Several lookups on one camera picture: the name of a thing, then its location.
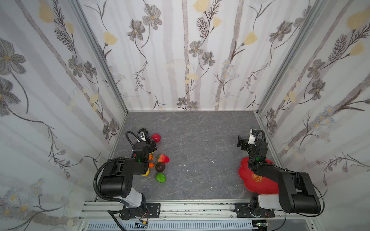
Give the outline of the yellow lemon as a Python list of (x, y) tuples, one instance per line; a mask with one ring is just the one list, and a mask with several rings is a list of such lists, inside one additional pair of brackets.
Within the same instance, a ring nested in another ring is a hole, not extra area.
[(147, 172), (146, 172), (145, 174), (142, 174), (141, 176), (146, 177), (146, 176), (148, 176), (148, 175), (149, 175), (149, 173), (150, 173), (150, 171), (149, 171), (149, 169), (148, 169), (148, 170), (147, 170)]

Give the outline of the red flower-shaped plate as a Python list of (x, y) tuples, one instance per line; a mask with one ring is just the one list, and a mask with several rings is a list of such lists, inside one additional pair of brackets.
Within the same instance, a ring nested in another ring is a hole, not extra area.
[(257, 194), (278, 194), (278, 184), (268, 178), (254, 174), (248, 168), (248, 161), (248, 157), (243, 158), (238, 171), (245, 187)]

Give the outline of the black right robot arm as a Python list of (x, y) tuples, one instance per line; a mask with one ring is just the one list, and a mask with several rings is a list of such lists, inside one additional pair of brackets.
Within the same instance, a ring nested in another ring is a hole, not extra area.
[(295, 172), (275, 165), (266, 158), (268, 143), (264, 136), (251, 134), (238, 137), (237, 146), (248, 153), (242, 159), (239, 176), (246, 188), (255, 193), (250, 199), (249, 212), (262, 216), (270, 211), (283, 211), (304, 217), (323, 213), (322, 194), (305, 172)]

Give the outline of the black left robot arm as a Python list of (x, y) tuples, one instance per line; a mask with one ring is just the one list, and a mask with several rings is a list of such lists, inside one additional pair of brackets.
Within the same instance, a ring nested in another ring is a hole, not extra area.
[(132, 156), (109, 159), (97, 171), (93, 179), (93, 189), (103, 200), (122, 204), (121, 210), (108, 210), (112, 217), (122, 220), (144, 218), (149, 214), (146, 198), (133, 188), (135, 175), (149, 173), (149, 157), (157, 150), (154, 141), (137, 137), (132, 144)]

